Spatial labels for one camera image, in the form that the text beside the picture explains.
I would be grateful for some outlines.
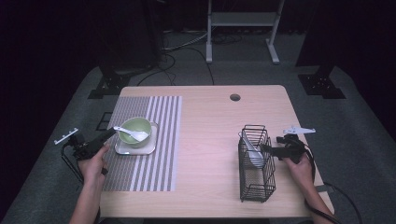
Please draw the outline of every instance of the light wood tabletop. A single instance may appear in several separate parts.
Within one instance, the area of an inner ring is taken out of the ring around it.
[[[230,96],[237,94],[239,101]],[[239,198],[238,133],[265,125],[272,146],[291,125],[300,127],[282,86],[127,87],[120,97],[181,96],[176,188],[104,191],[102,217],[308,217],[304,198],[283,161],[275,160],[276,190],[265,203]],[[300,140],[306,143],[303,134]],[[317,172],[316,186],[322,185]],[[333,211],[327,192],[324,202]]]

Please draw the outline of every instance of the black wire basket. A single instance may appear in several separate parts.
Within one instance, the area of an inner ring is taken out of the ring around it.
[[[248,149],[242,136],[255,147],[253,150]],[[261,144],[271,146],[265,126],[246,125],[238,144],[241,202],[248,200],[264,203],[276,190],[274,158],[261,150]]]

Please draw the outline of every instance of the placemat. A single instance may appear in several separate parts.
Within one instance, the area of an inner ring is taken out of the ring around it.
[[[158,124],[157,146],[149,155],[119,155],[114,150],[118,135],[112,136],[108,140],[111,150],[105,155],[104,191],[175,190],[181,103],[181,96],[119,98],[108,128],[133,117],[146,118]]]

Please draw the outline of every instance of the person's left hand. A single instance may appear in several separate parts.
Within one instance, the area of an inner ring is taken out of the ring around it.
[[[97,184],[100,188],[105,184],[102,169],[107,169],[107,162],[103,157],[109,149],[110,145],[104,145],[91,159],[78,162],[79,170],[84,176],[84,184]]]

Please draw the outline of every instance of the bowl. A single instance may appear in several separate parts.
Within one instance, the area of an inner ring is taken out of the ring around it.
[[[145,132],[148,137],[143,141],[139,142],[132,138],[128,133],[119,132],[119,138],[122,142],[128,144],[131,147],[144,147],[151,137],[151,123],[144,118],[132,118],[128,119],[121,124],[121,128],[124,128],[133,132]]]

